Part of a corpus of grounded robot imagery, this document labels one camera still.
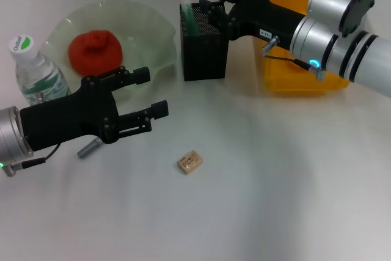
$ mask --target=pen holder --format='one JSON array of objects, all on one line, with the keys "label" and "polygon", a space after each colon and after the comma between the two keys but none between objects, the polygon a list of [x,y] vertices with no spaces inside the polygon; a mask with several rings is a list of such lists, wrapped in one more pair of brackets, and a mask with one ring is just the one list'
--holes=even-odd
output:
[{"label": "pen holder", "polygon": [[[223,2],[214,2],[216,8],[225,12]],[[200,11],[200,4],[193,3],[192,11],[197,23],[197,35],[190,35],[185,18],[181,14],[181,55],[185,81],[222,79],[228,54],[228,38],[209,24],[208,17]]]}]

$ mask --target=yellow bin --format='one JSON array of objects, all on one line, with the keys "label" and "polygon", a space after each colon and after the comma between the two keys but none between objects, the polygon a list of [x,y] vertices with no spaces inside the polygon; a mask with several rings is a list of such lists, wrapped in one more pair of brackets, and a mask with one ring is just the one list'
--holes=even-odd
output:
[{"label": "yellow bin", "polygon": [[[271,2],[307,14],[308,0],[271,0]],[[260,48],[265,43],[262,40],[256,41],[255,50],[258,67],[263,75],[263,84],[271,92],[284,96],[314,96],[344,89],[349,84],[347,80],[332,73],[327,73],[324,81],[317,81],[314,74],[292,62],[261,58]],[[289,51],[278,47],[273,48],[269,55],[293,58]]]}]

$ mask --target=white tabletop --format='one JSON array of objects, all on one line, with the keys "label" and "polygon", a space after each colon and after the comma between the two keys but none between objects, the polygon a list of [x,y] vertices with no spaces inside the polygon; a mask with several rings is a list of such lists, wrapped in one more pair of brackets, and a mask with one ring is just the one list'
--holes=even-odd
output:
[{"label": "white tabletop", "polygon": [[[0,0],[0,108],[27,106],[9,39],[41,43],[95,1]],[[137,1],[179,32],[181,0]],[[391,38],[389,4],[377,0],[368,25]],[[185,83],[178,57],[176,80],[135,98],[169,102],[151,133],[84,161],[92,137],[75,139],[46,165],[1,173],[1,260],[389,261],[391,100],[358,85],[272,98],[257,85],[250,37],[230,44],[224,80]],[[204,163],[183,175],[175,162],[192,149]]]}]

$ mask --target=water bottle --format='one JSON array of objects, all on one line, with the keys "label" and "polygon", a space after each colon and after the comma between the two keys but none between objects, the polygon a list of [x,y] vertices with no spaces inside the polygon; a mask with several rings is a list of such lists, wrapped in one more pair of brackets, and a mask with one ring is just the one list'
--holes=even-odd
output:
[{"label": "water bottle", "polygon": [[30,105],[37,104],[35,94],[41,92],[45,101],[70,94],[67,81],[58,66],[34,45],[28,35],[19,35],[9,43],[16,62],[16,81]]}]

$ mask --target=small wooden block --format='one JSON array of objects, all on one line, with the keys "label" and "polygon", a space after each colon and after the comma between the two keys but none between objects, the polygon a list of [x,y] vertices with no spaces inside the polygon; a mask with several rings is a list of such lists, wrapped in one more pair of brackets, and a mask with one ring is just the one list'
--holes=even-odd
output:
[{"label": "small wooden block", "polygon": [[199,167],[202,163],[202,157],[197,154],[196,151],[188,153],[180,161],[178,161],[178,166],[182,169],[185,174],[189,174],[194,169]]}]

